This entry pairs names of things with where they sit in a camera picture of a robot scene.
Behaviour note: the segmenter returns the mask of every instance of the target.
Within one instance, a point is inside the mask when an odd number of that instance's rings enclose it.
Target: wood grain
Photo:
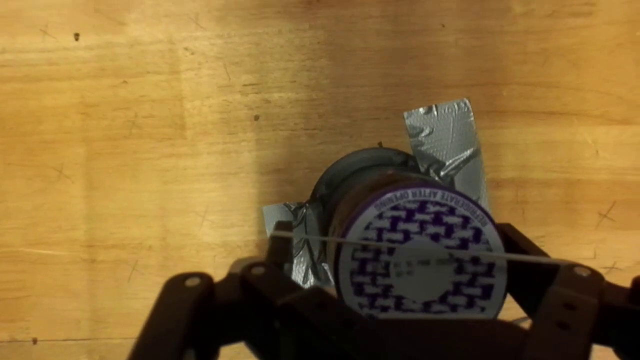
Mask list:
[[[0,10],[0,358],[124,358],[170,274],[224,276],[265,241],[260,203],[408,147],[402,112],[461,95],[498,219],[640,274],[640,2]]]

